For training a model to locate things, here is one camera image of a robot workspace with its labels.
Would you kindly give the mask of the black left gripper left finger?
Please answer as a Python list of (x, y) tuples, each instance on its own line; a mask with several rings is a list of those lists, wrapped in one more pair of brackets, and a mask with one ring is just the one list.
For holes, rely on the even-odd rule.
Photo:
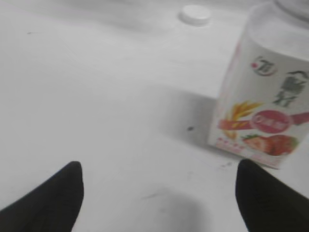
[(0, 211), (2, 232), (70, 232), (84, 199), (83, 171), (69, 162), (34, 190)]

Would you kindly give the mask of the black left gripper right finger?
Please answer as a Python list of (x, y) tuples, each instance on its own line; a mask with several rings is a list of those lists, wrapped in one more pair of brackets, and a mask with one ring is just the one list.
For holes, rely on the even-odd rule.
[(238, 164), (235, 196), (250, 232), (307, 232), (309, 200), (255, 162)]

